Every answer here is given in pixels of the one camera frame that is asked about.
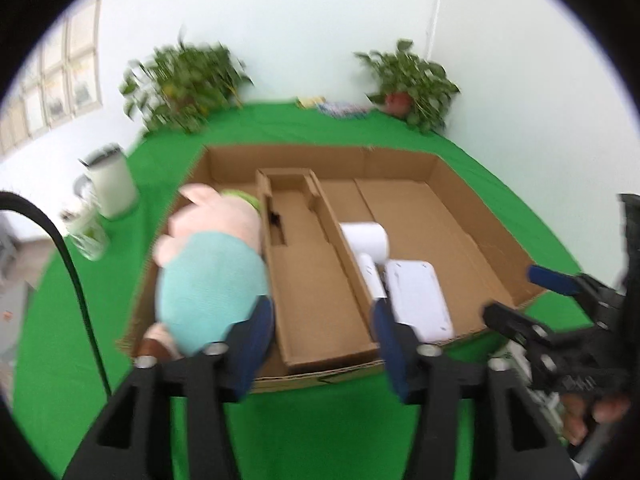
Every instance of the cardboard box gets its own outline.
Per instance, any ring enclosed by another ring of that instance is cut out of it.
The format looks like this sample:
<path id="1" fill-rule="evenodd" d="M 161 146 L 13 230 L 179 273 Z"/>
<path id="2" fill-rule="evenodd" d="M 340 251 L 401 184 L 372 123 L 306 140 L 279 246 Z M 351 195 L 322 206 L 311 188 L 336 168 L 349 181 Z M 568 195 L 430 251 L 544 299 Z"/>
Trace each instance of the cardboard box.
<path id="1" fill-rule="evenodd" d="M 456 338 L 484 329 L 481 308 L 487 301 L 522 307 L 542 293 L 526 279 L 533 263 L 529 255 L 436 155 L 386 148 L 210 146 L 184 181 L 191 182 L 259 195 L 263 205 L 270 200 L 272 210 L 286 220 L 282 232 L 271 223 L 265 226 L 265 258 L 278 319 L 276 343 L 255 391 L 335 383 L 381 367 L 368 332 L 369 293 L 355 272 L 338 222 L 379 222 L 388 234 L 391 258 L 430 262 Z M 167 217 L 186 203 L 178 196 Z M 306 264 L 309 254 L 316 254 L 317 261 Z M 324 268 L 327 275 L 317 275 Z M 157 275 L 149 258 L 120 341 L 131 356 L 154 322 Z M 321 301 L 315 296 L 321 286 L 334 296 Z M 314 309 L 308 319 L 302 301 Z M 314 330 L 314 324 L 327 327 L 338 315 L 337 304 L 343 312 L 334 328 L 342 337 L 303 342 L 304 331 Z M 333 314 L 325 316 L 323 308 Z"/>
<path id="2" fill-rule="evenodd" d="M 287 372 L 370 362 L 377 348 L 366 323 L 372 300 L 314 172 L 264 169 L 257 183 Z"/>

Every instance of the green leaves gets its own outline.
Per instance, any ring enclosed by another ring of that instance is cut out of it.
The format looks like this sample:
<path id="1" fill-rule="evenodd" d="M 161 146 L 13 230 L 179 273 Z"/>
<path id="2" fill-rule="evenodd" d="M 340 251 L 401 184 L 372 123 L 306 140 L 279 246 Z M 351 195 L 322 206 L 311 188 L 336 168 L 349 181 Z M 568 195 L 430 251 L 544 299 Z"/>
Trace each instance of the green leaves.
<path id="1" fill-rule="evenodd" d="M 442 67 L 442 65 L 439 65 L 432 61 L 430 61 L 428 65 L 429 65 L 429 70 L 431 70 L 431 73 L 434 76 L 439 77 L 440 79 L 445 79 L 447 77 L 447 73 L 444 71 L 444 68 Z"/>
<path id="2" fill-rule="evenodd" d="M 134 107 L 136 106 L 136 102 L 132 99 L 131 101 L 127 101 L 124 103 L 124 113 L 129 118 L 132 119 Z"/>
<path id="3" fill-rule="evenodd" d="M 409 126 L 417 126 L 420 123 L 420 115 L 418 115 L 416 112 L 409 113 L 409 115 L 407 115 L 406 117 L 406 123 Z"/>
<path id="4" fill-rule="evenodd" d="M 412 46 L 414 46 L 414 42 L 412 40 L 398 40 L 396 43 L 396 49 L 398 52 L 406 52 Z"/>
<path id="5" fill-rule="evenodd" d="M 138 85 L 134 81 L 129 81 L 129 82 L 125 81 L 120 85 L 120 93 L 122 95 L 131 95 L 137 89 L 138 89 Z"/>
<path id="6" fill-rule="evenodd" d="M 145 135 L 161 127 L 195 133 L 210 113 L 240 105 L 239 88 L 253 84 L 243 68 L 226 46 L 194 46 L 180 37 L 177 46 L 155 48 L 149 62 L 129 62 L 119 87 L 124 111 L 143 113 Z"/>
<path id="7" fill-rule="evenodd" d="M 407 124 L 423 134 L 441 132 L 452 95 L 460 90 L 447 80 L 442 65 L 413 54 L 413 45 L 411 40 L 400 39 L 395 52 L 372 50 L 369 54 L 355 52 L 354 55 L 369 66 L 380 84 L 378 92 L 367 95 L 371 102 L 384 104 L 386 96 L 406 92 L 413 101 Z"/>
<path id="8" fill-rule="evenodd" d="M 367 98 L 375 105 L 383 105 L 385 103 L 384 94 L 367 94 Z"/>

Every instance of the teal plush fabric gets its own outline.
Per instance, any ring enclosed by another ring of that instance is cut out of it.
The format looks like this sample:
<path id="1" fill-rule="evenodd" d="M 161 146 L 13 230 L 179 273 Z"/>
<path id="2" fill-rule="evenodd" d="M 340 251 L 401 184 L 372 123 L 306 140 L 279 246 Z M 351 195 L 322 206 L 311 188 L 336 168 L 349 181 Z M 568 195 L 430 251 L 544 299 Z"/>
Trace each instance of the teal plush fabric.
<path id="1" fill-rule="evenodd" d="M 269 293 L 261 257 L 242 240 L 217 232 L 191 235 L 161 269 L 156 316 L 183 355 L 222 341 L 229 327 L 249 317 L 258 296 Z"/>

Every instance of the framed picture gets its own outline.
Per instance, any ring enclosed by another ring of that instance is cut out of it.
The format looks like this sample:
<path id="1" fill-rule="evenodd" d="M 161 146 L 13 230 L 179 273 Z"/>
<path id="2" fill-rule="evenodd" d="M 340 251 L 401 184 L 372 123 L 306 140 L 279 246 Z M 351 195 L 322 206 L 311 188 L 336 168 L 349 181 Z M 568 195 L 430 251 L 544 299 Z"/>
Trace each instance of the framed picture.
<path id="1" fill-rule="evenodd" d="M 0 114 L 0 148 L 2 153 L 6 153 L 14 146 L 14 134 L 11 131 L 11 120 L 3 110 Z"/>
<path id="2" fill-rule="evenodd" d="M 27 129 L 27 120 L 24 115 L 24 106 L 20 99 L 13 101 L 8 110 L 5 112 L 9 117 L 11 131 L 14 136 L 14 146 L 18 146 L 25 140 L 29 139 L 29 131 Z"/>
<path id="3" fill-rule="evenodd" d="M 65 59 L 65 22 L 59 23 L 42 43 L 42 70 L 51 72 L 62 66 Z"/>
<path id="4" fill-rule="evenodd" d="M 100 104 L 95 54 L 88 54 L 70 63 L 69 90 L 74 113 Z"/>
<path id="5" fill-rule="evenodd" d="M 29 134 L 33 137 L 47 129 L 40 87 L 24 93 L 24 112 Z"/>
<path id="6" fill-rule="evenodd" d="M 54 126 L 69 116 L 65 73 L 62 70 L 51 74 L 44 80 L 44 110 L 49 126 Z"/>
<path id="7" fill-rule="evenodd" d="M 69 57 L 77 57 L 95 48 L 100 0 L 90 0 L 69 18 Z"/>

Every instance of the white device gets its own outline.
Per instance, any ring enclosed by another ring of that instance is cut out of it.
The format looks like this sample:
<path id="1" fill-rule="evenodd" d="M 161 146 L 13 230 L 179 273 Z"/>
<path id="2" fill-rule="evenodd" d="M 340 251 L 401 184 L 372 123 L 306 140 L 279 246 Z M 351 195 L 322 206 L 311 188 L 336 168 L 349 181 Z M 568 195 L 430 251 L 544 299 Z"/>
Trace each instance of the white device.
<path id="1" fill-rule="evenodd" d="M 389 238 L 376 222 L 342 222 L 342 234 L 353 254 L 368 254 L 374 263 L 383 265 L 389 257 Z"/>
<path id="2" fill-rule="evenodd" d="M 74 182 L 74 193 L 84 198 L 84 188 L 93 184 L 90 192 L 94 196 L 98 211 L 111 219 L 127 212 L 138 199 L 138 190 L 133 183 L 122 148 L 117 144 L 91 153 L 86 161 L 85 173 Z"/>
<path id="3" fill-rule="evenodd" d="M 373 301 L 386 298 L 385 287 L 382 285 L 373 258 L 365 253 L 356 254 L 356 261 Z"/>
<path id="4" fill-rule="evenodd" d="M 449 309 L 433 266 L 414 260 L 389 260 L 385 266 L 386 287 L 399 323 L 414 328 L 423 343 L 454 336 Z"/>

